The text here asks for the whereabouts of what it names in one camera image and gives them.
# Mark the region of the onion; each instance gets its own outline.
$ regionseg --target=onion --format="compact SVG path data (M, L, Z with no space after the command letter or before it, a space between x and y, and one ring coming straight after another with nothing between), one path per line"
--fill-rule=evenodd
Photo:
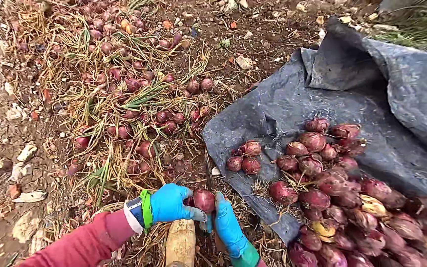
M199 117L200 118L206 117L209 114L210 114L210 107L208 107L208 106L200 107L200 110L199 110Z
M276 164L285 172L293 172L298 169L298 160L294 156L280 156Z
M90 143L90 137L78 137L75 139L74 147L75 149L85 150L88 148L88 143Z
M231 157L227 160L227 168L232 172L238 172L241 170L241 162L243 157Z
M191 94L197 94L199 92L199 87L199 82L192 79L187 85L187 91L189 91Z
M174 121L166 121L164 125L167 127L162 129L162 131L167 135L172 135L177 130L177 124Z
M154 147L151 146L151 142L149 141L143 141L139 145L139 147L136 149L136 152L139 153L141 156L147 159L152 159L156 156L156 152L154 151Z
M165 83L171 83L174 81L174 76L172 74L168 74L166 76L164 76L164 78L162 79L163 82Z
M322 172L322 162L311 156L303 157L299 160L299 169L307 176L314 176Z
M339 124L332 127L331 134L335 137L353 139L360 134L358 124Z
M347 259L343 253L329 245L323 244L319 252L319 262L320 266L323 267L347 267Z
M258 156L261 153L261 145L255 140L248 140L245 144L240 146L242 155L247 157Z
M322 242L316 233L307 229L306 226L301 227L300 233L301 233L300 239L301 239L303 246L305 246L307 249L312 250L312 251L320 251L321 250Z
M406 213L395 214L388 222L388 225L395 229L402 238L420 241L424 240L421 226Z
M286 146L286 155L305 156L308 153L305 145L300 142L291 142Z
M161 39L159 40L159 45L163 48L169 49L171 47L171 42L168 40Z
M90 30L90 36L94 39L94 40L100 40L103 36L102 33L97 30L97 29L91 29Z
M193 204L196 208L210 214L215 210L215 196L204 189L197 189L193 192Z
M296 267L317 267L314 254L305 251L299 243L294 243L288 250L288 255Z
M105 55L109 55L109 54L111 54L111 51L113 50L113 46L112 46L110 43L108 43L108 42L104 42L104 43L100 46L100 49L102 50L102 52L103 52Z
M325 210L330 206L329 196L315 188L309 189L309 192L302 192L299 200L307 203L310 209Z
M320 133L303 133L299 141L305 145L309 152L319 152L324 149L326 138Z
M246 174L258 174L261 170L261 164L257 159L247 157L241 162L241 168Z
M321 156L322 156L323 160L332 161L333 159L335 159L337 157L339 152L337 151L337 149L335 147L336 147L335 144L332 144L332 146L329 144L325 144L324 149L321 150Z
M182 114L181 112L178 112L176 114L174 114L174 116L172 117L172 120L181 125L184 124L184 121L186 121L186 118L184 117L184 114Z
M213 85L214 81L210 78L205 78L200 83L200 89L202 89L203 92L209 92L214 87Z
M305 125L308 132L324 133L329 128L329 120L324 118L313 119Z
M298 201L296 191L284 181L276 181L270 185L270 196L274 201L283 205L290 205Z
M143 72L143 78L145 78L148 81L152 81L154 79L154 73L149 70L145 70Z

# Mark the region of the glove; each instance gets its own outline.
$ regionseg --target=glove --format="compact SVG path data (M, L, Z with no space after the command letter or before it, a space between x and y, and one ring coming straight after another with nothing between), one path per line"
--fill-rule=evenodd
M232 205L225 199L221 192L217 192L215 198L215 209L217 210L214 222L215 229L225 244L230 257L240 258L250 243L241 231Z
M173 183L163 185L151 195L153 222L172 222L180 219L193 219L206 222L207 215L198 208L184 205L184 199L193 195L192 190Z

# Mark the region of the soil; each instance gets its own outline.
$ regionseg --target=soil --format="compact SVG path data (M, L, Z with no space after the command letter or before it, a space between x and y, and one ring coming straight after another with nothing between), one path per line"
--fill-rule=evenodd
M352 16L354 21L363 21L376 8L376 3L366 1L337 5L318 0L247 0L247 9L224 13L220 2L224 1L180 0L168 1L168 5L151 5L150 9L157 8L157 13L155 21L150 23L155 25L169 20L173 28L188 36L195 35L192 32L196 31L192 45L211 49L206 68L208 74L243 94L248 92L252 83L262 81L285 64L295 49L318 47L319 32L325 27L325 24L316 22L318 16L325 16L324 23L330 15ZM305 11L297 9L297 4L305 6ZM42 190L48 193L43 201L15 204L6 193L7 187L15 183L9 180L11 167L0 170L0 266L15 266L30 255L29 250L43 247L31 247L31 241L19 243L12 237L14 224L23 214L31 210L32 218L40 218L37 229L43 232L42 244L47 245L88 222L97 208L91 196L78 191L72 193L76 178L65 176L72 155L69 135L65 134L68 131L64 125L67 114L59 112L61 109L47 98L44 88L40 86L41 69L38 62L44 60L43 55L25 58L6 55L1 50L4 42L15 38L8 30L11 25L5 24L6 11L0 3L0 158L16 164L19 153L27 143L32 142L38 149L26 163L33 165L33 173L23 176L18 184L22 192ZM182 26L175 25L176 18L180 18ZM240 55L253 61L250 69L243 70L235 63L234 59ZM171 63L182 72L189 68L188 55L178 53ZM8 94L4 89L6 82L15 86L15 94ZM228 105L228 101L226 97L224 106ZM27 118L7 119L8 110L15 104L22 107ZM182 184L193 188L204 186L203 153L195 157L186 153L171 161L175 161L173 172ZM241 206L242 200L237 199L238 195L234 196L228 185L217 180L217 188L223 192L229 191L230 196L235 198L233 202L238 201ZM124 198L126 196L112 194L104 199L104 203L123 201ZM267 262L270 266L290 265L285 260L285 246L274 238L269 227L262 225L258 216L248 208L235 212L246 236L260 249L262 257L270 257ZM228 257L225 254L219 256L213 240L201 231L197 233L198 243L205 246L199 245L200 256L196 257L196 264L227 266ZM265 240L271 240L269 245L279 248L280 252L271 254L264 247L259 247ZM111 264L118 266L126 262L118 258ZM156 263L151 258L143 264L154 266Z

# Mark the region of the red long-sleeve shirt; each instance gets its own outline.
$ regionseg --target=red long-sleeve shirt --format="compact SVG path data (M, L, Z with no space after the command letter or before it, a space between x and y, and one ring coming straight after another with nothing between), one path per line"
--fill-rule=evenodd
M94 222L35 252L19 267L95 267L111 258L111 253L133 234L122 209L103 212L95 216ZM257 267L266 265L260 260Z

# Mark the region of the gray tarp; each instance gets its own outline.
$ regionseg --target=gray tarp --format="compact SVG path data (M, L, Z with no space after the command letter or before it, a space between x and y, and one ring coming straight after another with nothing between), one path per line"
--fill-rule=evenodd
M257 89L208 122L202 132L208 152L225 180L267 223L275 206L252 195L255 179L281 178L270 162L303 132L306 120L359 123L368 140L360 168L407 196L427 195L427 53L363 37L331 18L317 51L301 49ZM225 168L232 149L261 141L258 176ZM299 225L290 215L272 226L285 243Z

